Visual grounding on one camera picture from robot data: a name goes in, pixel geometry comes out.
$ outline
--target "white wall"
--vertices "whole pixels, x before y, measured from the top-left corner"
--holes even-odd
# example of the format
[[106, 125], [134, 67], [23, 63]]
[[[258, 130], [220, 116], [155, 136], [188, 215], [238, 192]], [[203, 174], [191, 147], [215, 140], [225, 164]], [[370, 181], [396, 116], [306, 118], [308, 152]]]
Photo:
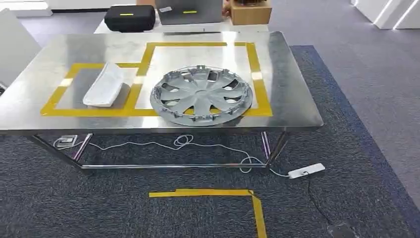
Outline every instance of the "white wall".
[[[356, 8], [380, 29], [392, 29], [409, 6], [416, 0], [358, 0]], [[420, 27], [420, 9], [410, 13], [401, 28]]]
[[135, 0], [45, 0], [50, 9], [109, 8], [114, 4], [135, 4]]
[[404, 18], [398, 27], [398, 29], [407, 28], [420, 28], [420, 1], [414, 5], [413, 9], [408, 13], [408, 15]]
[[388, 0], [359, 0], [356, 7], [363, 15], [373, 22], [387, 3]]
[[0, 85], [10, 86], [41, 50], [9, 9], [0, 11]]

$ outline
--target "black cable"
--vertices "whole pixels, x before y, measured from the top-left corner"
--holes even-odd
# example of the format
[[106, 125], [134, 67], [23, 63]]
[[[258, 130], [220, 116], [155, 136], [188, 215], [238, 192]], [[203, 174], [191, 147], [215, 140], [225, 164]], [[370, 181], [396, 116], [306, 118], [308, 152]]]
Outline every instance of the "black cable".
[[331, 220], [321, 211], [321, 209], [316, 204], [314, 197], [311, 194], [311, 174], [309, 174], [309, 173], [308, 173], [308, 195], [309, 195], [309, 199], [315, 205], [315, 207], [319, 211], [319, 213], [326, 219], [326, 221], [329, 225], [332, 225]]

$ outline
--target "floor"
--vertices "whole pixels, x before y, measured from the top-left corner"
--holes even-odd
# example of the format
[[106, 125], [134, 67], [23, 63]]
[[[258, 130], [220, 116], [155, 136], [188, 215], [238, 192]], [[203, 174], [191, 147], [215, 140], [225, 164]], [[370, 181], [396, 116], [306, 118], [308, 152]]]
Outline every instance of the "floor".
[[[420, 207], [420, 30], [379, 30], [349, 0], [272, 1], [269, 28], [314, 45]], [[54, 14], [22, 23], [44, 46], [54, 34], [93, 33], [104, 13]]]
[[[338, 228], [346, 223], [363, 238], [420, 238], [420, 211], [384, 163], [385, 157], [317, 51], [313, 46], [291, 49], [325, 126], [318, 131], [292, 133], [272, 169], [291, 171], [323, 163], [325, 171], [297, 179], [275, 176], [264, 169], [243, 174], [228, 168], [80, 173], [21, 136], [0, 136], [4, 158], [0, 160], [0, 181], [5, 188], [0, 190], [4, 204], [0, 237], [332, 238], [329, 224]], [[272, 88], [277, 93], [281, 87]], [[257, 132], [193, 135], [193, 143], [223, 144], [264, 157]], [[279, 135], [268, 130], [271, 148]], [[107, 147], [125, 141], [155, 141], [174, 148], [176, 136], [95, 135], [91, 142]], [[41, 137], [51, 143], [56, 139]], [[74, 155], [77, 149], [64, 152]], [[219, 146], [187, 145], [173, 151], [156, 145], [127, 145], [108, 151], [88, 146], [80, 162], [199, 164], [232, 163], [243, 158], [243, 153]], [[261, 202], [263, 219], [256, 220], [261, 210], [249, 191], [247, 196], [148, 196], [149, 192], [178, 188], [252, 190]]]

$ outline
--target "cardboard box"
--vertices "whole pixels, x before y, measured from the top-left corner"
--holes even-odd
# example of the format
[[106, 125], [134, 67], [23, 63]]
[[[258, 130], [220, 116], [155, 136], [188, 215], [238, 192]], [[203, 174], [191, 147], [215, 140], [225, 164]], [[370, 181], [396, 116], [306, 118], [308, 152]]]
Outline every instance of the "cardboard box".
[[152, 5], [156, 8], [155, 0], [136, 0], [137, 5]]
[[255, 5], [242, 5], [231, 0], [230, 4], [233, 25], [257, 25], [270, 22], [272, 8], [268, 0]]

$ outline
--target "stainless steel table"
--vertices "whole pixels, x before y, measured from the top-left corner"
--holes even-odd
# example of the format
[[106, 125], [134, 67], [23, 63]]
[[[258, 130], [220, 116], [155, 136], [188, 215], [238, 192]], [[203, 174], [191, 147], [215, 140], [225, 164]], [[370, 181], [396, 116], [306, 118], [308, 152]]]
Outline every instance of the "stainless steel table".
[[[112, 108], [90, 108], [82, 98], [105, 62], [125, 71]], [[254, 92], [243, 117], [210, 127], [173, 124], [157, 116], [149, 97], [162, 76], [186, 66], [226, 68]], [[265, 168], [278, 157], [289, 131], [323, 125], [308, 87], [280, 32], [136, 33], [63, 35], [43, 48], [0, 97], [0, 134], [24, 135], [81, 169], [235, 167]], [[282, 132], [270, 152], [265, 131]], [[265, 164], [83, 165], [81, 155], [94, 134], [258, 131]], [[37, 134], [87, 133], [74, 158]]]

